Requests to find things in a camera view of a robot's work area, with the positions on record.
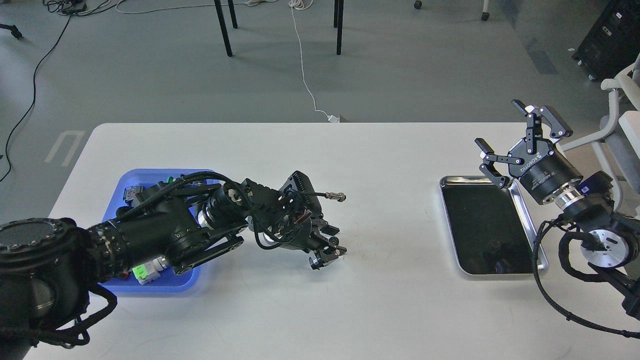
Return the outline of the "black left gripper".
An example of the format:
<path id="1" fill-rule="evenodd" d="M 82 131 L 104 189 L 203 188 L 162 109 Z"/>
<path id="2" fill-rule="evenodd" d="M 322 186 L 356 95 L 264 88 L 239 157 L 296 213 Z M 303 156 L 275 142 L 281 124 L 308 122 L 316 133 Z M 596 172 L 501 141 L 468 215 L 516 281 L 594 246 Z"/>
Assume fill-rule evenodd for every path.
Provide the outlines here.
<path id="1" fill-rule="evenodd" d="M 313 253 L 309 264 L 314 271 L 326 267 L 347 253 L 336 237 L 340 228 L 327 224 L 323 214 L 278 215 L 262 223 L 262 248 L 300 250 Z"/>

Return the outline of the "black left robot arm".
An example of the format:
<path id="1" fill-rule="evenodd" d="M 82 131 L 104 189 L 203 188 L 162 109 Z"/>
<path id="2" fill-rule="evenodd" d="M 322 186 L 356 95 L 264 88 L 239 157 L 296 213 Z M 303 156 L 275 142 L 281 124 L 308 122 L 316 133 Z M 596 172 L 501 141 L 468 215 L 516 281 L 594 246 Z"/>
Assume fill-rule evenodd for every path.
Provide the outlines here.
<path id="1" fill-rule="evenodd" d="M 71 218 L 2 224 L 1 358 L 22 360 L 39 343 L 85 346 L 89 328 L 117 305 L 103 283 L 156 258 L 181 275 L 238 248 L 245 229 L 262 249 L 297 249 L 312 269 L 327 266 L 346 248 L 319 198 L 346 195 L 315 191 L 301 171 L 280 189 L 199 171 L 142 189 L 88 228 Z"/>

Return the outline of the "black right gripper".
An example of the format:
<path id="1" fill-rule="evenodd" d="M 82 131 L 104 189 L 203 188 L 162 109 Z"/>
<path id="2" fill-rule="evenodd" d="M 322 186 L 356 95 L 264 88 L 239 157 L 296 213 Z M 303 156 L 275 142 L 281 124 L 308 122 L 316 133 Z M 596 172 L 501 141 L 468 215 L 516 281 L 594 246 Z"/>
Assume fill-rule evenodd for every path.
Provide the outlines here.
<path id="1" fill-rule="evenodd" d="M 493 148 L 482 138 L 474 142 L 482 152 L 480 171 L 499 189 L 510 186 L 512 179 L 500 173 L 496 163 L 508 164 L 509 174 L 539 205 L 550 203 L 550 196 L 566 184 L 575 186 L 585 177 L 560 153 L 555 143 L 544 139 L 543 121 L 550 126 L 552 139 L 568 138 L 574 132 L 560 114 L 547 105 L 535 107 L 521 100 L 510 102 L 526 117 L 525 140 L 521 139 L 507 155 L 496 155 Z"/>

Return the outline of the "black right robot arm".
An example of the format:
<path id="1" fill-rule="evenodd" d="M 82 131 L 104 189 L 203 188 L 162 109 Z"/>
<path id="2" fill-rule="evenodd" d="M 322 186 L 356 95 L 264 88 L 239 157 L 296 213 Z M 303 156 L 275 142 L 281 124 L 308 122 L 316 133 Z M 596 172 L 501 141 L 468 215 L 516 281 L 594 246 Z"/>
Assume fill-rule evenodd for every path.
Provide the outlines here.
<path id="1" fill-rule="evenodd" d="M 639 280 L 621 272 L 639 255 L 639 221 L 614 210 L 612 178 L 597 171 L 585 178 L 558 150 L 559 139 L 573 130 L 555 109 L 512 105 L 526 118 L 525 136 L 506 155 L 498 155 L 481 137 L 475 139 L 482 152 L 480 171 L 499 189 L 517 181 L 539 205 L 554 203 L 556 219 L 544 221 L 532 245 L 532 266 L 537 266 L 542 239 L 551 228 L 563 235 L 558 260 L 570 276 L 586 283 L 608 283 L 622 294 L 622 307 L 639 317 Z"/>

